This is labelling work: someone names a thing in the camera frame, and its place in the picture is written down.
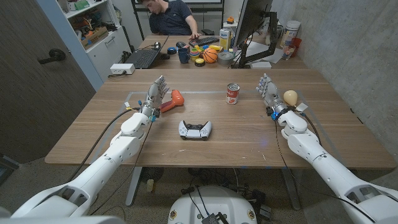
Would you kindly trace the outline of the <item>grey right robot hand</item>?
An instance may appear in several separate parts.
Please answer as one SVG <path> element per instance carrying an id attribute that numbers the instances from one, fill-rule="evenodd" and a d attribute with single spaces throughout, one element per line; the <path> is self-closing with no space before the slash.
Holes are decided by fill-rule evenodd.
<path id="1" fill-rule="evenodd" d="M 287 110 L 287 105 L 279 97 L 279 91 L 272 79 L 265 73 L 259 80 L 256 90 L 260 93 L 266 106 L 268 116 L 277 116 Z"/>

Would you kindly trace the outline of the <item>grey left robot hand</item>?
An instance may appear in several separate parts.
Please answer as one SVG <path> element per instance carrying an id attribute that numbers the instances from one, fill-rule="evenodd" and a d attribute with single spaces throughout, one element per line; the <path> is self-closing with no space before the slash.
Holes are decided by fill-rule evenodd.
<path id="1" fill-rule="evenodd" d="M 141 113 L 150 117 L 154 114 L 154 111 L 159 109 L 162 104 L 162 100 L 165 94 L 168 92 L 169 87 L 165 81 L 164 76 L 160 76 L 156 81 L 150 86 L 146 94 Z"/>

